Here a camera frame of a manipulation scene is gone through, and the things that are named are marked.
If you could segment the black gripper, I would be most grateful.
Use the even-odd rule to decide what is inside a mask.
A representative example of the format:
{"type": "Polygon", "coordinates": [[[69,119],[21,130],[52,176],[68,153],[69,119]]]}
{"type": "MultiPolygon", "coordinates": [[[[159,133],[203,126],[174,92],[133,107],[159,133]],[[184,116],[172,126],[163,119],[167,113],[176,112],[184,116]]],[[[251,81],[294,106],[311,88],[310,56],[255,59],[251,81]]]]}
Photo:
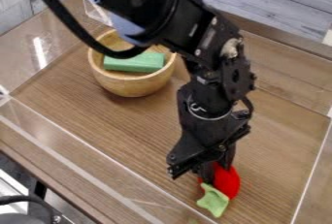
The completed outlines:
{"type": "Polygon", "coordinates": [[[179,139],[167,156],[167,173],[176,179],[192,171],[203,183],[214,181],[214,163],[224,170],[231,166],[235,143],[250,133],[251,102],[242,99],[246,110],[228,106],[220,115],[199,109],[192,93],[184,85],[176,92],[179,139]]]}

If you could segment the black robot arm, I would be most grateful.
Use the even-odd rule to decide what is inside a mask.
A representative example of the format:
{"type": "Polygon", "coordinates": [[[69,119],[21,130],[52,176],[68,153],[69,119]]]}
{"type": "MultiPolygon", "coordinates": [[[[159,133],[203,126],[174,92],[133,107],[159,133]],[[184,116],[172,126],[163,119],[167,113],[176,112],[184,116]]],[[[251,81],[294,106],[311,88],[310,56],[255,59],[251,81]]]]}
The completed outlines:
{"type": "Polygon", "coordinates": [[[239,30],[203,0],[93,2],[109,11],[128,43],[160,45],[184,61],[188,82],[176,92],[182,134],[166,163],[172,178],[194,172],[210,183],[216,169],[230,168],[235,142],[250,132],[255,75],[239,30]]]}

